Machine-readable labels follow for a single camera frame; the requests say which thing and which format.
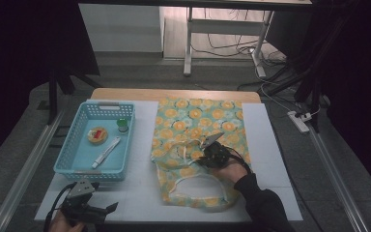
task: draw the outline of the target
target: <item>black sleeve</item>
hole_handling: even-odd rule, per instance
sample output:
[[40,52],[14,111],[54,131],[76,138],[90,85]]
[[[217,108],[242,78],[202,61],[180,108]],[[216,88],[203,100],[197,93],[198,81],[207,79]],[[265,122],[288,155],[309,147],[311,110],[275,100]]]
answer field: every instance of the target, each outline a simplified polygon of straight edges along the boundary
[[277,232],[295,231],[288,222],[281,199],[269,189],[260,190],[254,173],[240,178],[234,189],[245,198],[245,209],[254,223]]

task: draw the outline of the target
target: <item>hand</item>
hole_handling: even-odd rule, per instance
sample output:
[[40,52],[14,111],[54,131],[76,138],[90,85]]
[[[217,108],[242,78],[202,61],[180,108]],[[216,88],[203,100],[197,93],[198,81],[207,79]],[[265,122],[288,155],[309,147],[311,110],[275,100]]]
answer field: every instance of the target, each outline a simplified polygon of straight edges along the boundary
[[214,172],[216,172],[220,176],[229,179],[233,183],[236,183],[241,177],[248,174],[245,168],[235,159],[228,160],[225,167],[221,169],[215,169]]
[[85,224],[83,222],[78,222],[77,225],[71,227],[69,221],[65,218],[62,212],[59,210],[56,213],[55,218],[50,223],[50,232],[81,232]]

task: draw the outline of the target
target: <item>metal frame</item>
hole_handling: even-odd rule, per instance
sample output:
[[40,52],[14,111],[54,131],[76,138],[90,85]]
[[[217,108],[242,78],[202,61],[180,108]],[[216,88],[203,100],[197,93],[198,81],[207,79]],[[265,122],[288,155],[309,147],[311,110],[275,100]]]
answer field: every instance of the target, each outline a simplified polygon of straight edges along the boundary
[[41,162],[43,154],[46,151],[53,134],[56,132],[56,129],[59,126],[65,111],[70,108],[70,101],[71,96],[65,96],[65,98],[62,99],[60,110],[54,118],[53,123],[45,126],[38,142],[29,155],[28,160],[25,162],[20,170],[20,173],[17,175],[14,184],[12,185],[0,208],[0,231],[5,231],[8,227],[8,224],[14,215],[14,211],[16,210],[23,193],[28,188],[28,185],[35,174],[39,163]]
[[78,3],[105,4],[105,5],[131,5],[131,6],[167,6],[167,7],[194,7],[194,8],[218,8],[218,9],[241,9],[259,11],[290,11],[310,12],[320,9],[336,8],[330,2],[313,4],[314,0],[298,1],[262,1],[262,0],[79,0]]
[[258,43],[255,49],[250,49],[250,52],[259,77],[266,77],[259,55],[265,36],[268,32],[272,14],[273,12],[266,12],[267,16],[263,22],[192,19],[192,7],[190,7],[187,16],[184,76],[191,76],[191,35],[192,33],[204,33],[258,36]]
[[348,215],[349,222],[357,232],[369,231],[354,198],[342,180],[342,177],[328,151],[328,148],[325,145],[324,139],[322,139],[321,135],[318,134],[313,127],[310,127],[310,136],[319,154],[321,162],[328,173],[330,181],[336,190],[336,194],[344,205],[344,210]]

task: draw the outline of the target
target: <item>white tabletop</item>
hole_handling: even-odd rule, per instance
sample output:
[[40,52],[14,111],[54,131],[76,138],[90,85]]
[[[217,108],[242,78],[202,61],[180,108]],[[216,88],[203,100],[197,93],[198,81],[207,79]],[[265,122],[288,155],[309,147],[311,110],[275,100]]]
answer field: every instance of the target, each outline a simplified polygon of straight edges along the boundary
[[[128,158],[127,177],[123,182],[100,186],[88,202],[89,205],[99,208],[119,202],[117,210],[107,216],[106,223],[250,221],[242,197],[228,209],[203,210],[164,204],[160,197],[156,167],[150,159],[158,103],[156,101],[133,103],[136,110],[135,127]],[[251,165],[257,175],[259,187],[271,189],[279,195],[288,220],[302,220],[266,108],[261,103],[243,103],[243,117]],[[220,192],[216,183],[207,185],[210,181],[196,179],[184,182],[179,185],[178,190],[186,189],[190,194]],[[69,183],[63,175],[54,175],[35,220],[45,219],[56,196]]]

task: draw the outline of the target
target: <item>food item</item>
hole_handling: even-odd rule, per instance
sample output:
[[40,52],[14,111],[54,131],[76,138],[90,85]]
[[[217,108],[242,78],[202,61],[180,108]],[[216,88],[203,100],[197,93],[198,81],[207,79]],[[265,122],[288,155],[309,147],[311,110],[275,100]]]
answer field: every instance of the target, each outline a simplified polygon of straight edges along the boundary
[[90,129],[87,134],[87,139],[93,144],[101,144],[107,139],[107,130],[102,127]]

